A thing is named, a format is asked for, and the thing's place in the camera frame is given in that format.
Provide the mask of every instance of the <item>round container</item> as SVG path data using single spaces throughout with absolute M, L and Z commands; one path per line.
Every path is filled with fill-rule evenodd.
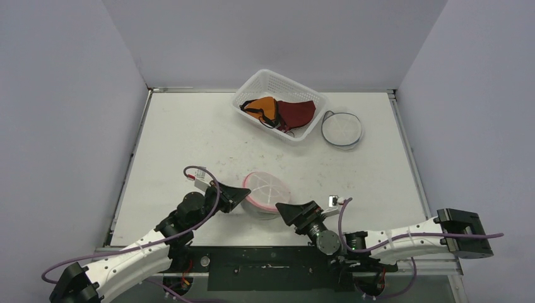
M 349 112 L 327 111 L 321 124 L 321 134 L 330 145 L 350 150 L 362 138 L 362 124 L 356 115 Z
M 278 217 L 276 203 L 289 203 L 290 190 L 286 184 L 267 172 L 252 172 L 245 177 L 242 187 L 251 193 L 242 202 L 245 211 L 255 218 L 269 220 Z

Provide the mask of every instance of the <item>gray wall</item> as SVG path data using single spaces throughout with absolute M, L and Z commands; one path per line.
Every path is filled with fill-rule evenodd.
M 397 93 L 431 207 L 476 211 L 495 256 L 470 302 L 534 302 L 535 1 L 446 4 Z
M 446 0 L 103 0 L 149 86 L 397 88 Z
M 100 0 L 1 1 L 0 302 L 102 243 L 146 94 Z

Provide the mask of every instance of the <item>round lid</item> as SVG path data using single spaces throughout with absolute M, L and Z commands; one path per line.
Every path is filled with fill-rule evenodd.
M 321 133 L 325 140 L 338 147 L 357 144 L 362 136 L 362 125 L 357 116 L 348 112 L 326 112 Z
M 290 202 L 290 190 L 286 184 L 267 172 L 250 173 L 245 177 L 243 187 L 251 190 L 247 201 L 261 211 L 278 213 L 276 203 Z

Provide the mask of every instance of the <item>metal frame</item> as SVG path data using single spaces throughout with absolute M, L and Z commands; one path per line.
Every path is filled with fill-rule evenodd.
M 110 247 L 111 238 L 113 237 L 115 225 L 117 223 L 117 218 L 119 216 L 119 212 L 121 210 L 121 204 L 124 197 L 124 191 L 126 190 L 126 185 L 128 183 L 128 179 L 130 176 L 130 172 L 132 169 L 133 161 L 136 156 L 136 150 L 139 146 L 139 140 L 141 139 L 141 133 L 143 132 L 143 126 L 144 122 L 150 107 L 150 102 L 152 95 L 154 93 L 232 93 L 235 92 L 236 89 L 202 89 L 202 88 L 193 88 L 193 87 L 176 87 L 176 88 L 150 88 L 147 99 L 145 102 L 145 107 L 143 110 L 143 115 L 139 124 L 138 129 L 138 135 L 136 138 L 136 142 L 133 146 L 130 162 L 128 164 L 128 168 L 123 180 L 123 185 L 121 189 L 121 195 L 119 196 L 117 207 L 115 208 L 114 212 L 114 218 L 112 220 L 112 223 L 109 228 L 109 232 L 106 237 L 106 241 L 103 245 L 103 247 L 96 248 L 96 252 L 102 252 L 102 251 L 116 251 L 121 249 L 121 247 Z M 355 92 L 355 90 L 323 90 L 323 92 Z M 431 210 L 429 208 L 429 204 L 427 201 L 427 198 L 425 196 L 425 191 L 423 189 L 423 185 L 421 182 L 421 177 L 418 172 L 418 168 L 416 166 L 416 161 L 414 160 L 413 150 L 409 144 L 407 134 L 405 132 L 405 128 L 403 127 L 403 123 L 401 121 L 401 116 L 399 115 L 399 108 L 397 106 L 397 100 L 394 90 L 359 90 L 358 92 L 386 92 L 389 96 L 389 100 L 392 107 L 392 113 L 394 114 L 394 118 L 396 119 L 399 134 L 401 136 L 403 146 L 405 148 L 405 152 L 411 167 L 411 171 L 413 173 L 414 177 L 414 183 L 416 185 L 416 188 L 418 190 L 418 195 L 420 197 L 422 208 L 424 209 L 425 216 L 427 218 L 432 217 Z M 450 286 L 452 289 L 452 293 L 454 295 L 455 301 L 457 303 L 468 303 L 468 299 L 466 296 L 466 293 L 464 291 L 464 285 L 462 284 L 462 269 L 459 263 L 459 260 L 454 256 L 443 256 L 443 258 L 438 258 L 437 256 L 434 256 L 433 258 L 420 258 L 416 260 L 416 265 L 418 267 L 418 273 L 420 275 L 447 275 Z M 398 262 L 399 271 L 397 273 L 392 273 L 393 275 L 411 275 L 412 269 L 411 264 L 408 260 L 400 261 Z M 181 273 L 160 273 L 157 276 L 174 276 L 174 275 L 181 275 Z M 194 275 L 186 275 L 186 276 L 207 276 L 207 273 L 202 274 L 194 274 Z

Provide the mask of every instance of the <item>basket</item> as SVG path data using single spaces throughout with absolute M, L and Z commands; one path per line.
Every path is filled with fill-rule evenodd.
M 267 128 L 262 125 L 258 119 L 240 110 L 240 105 L 245 101 L 267 96 L 274 97 L 276 100 L 291 103 L 306 102 L 310 100 L 314 101 L 316 111 L 314 112 L 312 121 L 302 128 L 292 129 L 291 133 L 293 133 L 293 135 L 291 135 L 290 132 L 283 133 L 277 129 Z M 303 141 L 318 122 L 321 121 L 327 110 L 329 99 L 323 94 L 278 73 L 268 69 L 261 69 L 249 78 L 234 96 L 232 96 L 231 102 L 232 107 L 253 125 L 279 137 L 286 143 L 297 143 Z

